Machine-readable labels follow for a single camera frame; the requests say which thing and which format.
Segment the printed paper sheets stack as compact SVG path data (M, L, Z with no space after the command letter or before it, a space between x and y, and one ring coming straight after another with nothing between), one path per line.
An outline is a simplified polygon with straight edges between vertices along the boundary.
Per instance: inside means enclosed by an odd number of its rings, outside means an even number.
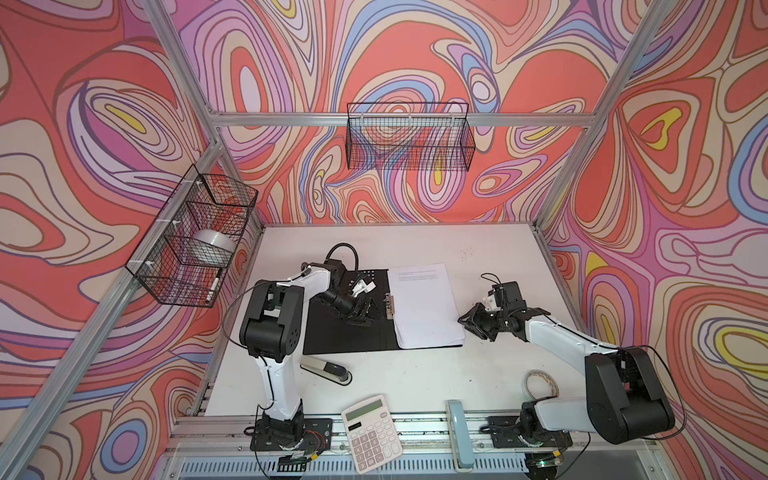
M444 263L387 271L398 346L404 350L462 346L465 330Z

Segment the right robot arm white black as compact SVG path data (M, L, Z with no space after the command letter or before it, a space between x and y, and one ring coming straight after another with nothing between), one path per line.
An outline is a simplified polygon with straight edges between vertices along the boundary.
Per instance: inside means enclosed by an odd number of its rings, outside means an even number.
M458 323L482 340L500 333L542 348L583 377L585 394L550 396L523 404L519 435L536 441L546 432L595 433L610 444L672 430L676 416L648 353L619 347L571 329L541 308L488 311L475 304Z

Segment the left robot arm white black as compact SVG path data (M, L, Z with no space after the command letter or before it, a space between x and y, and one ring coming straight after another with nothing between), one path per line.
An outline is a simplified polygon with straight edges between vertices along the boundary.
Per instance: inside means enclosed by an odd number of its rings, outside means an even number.
M309 304L319 300L342 321L369 327L373 282L363 280L354 246L341 242L321 263L303 263L286 280L260 280L250 289L238 345L257 360L268 402L259 409L257 431L283 436L304 433L304 414L291 356L297 349Z

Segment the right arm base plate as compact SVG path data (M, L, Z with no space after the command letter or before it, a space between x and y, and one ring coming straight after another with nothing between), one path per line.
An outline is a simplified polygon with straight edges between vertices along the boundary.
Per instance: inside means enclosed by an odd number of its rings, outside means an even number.
M479 432L489 435L495 448L565 450L573 445L568 432L545 430L536 420L521 420L518 415L489 416Z

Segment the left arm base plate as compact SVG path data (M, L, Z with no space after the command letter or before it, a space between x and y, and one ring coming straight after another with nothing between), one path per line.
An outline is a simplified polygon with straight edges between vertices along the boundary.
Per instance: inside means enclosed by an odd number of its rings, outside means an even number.
M250 449L254 452L322 453L331 447L333 420L309 418L299 425L294 420L259 418L243 433L250 438Z

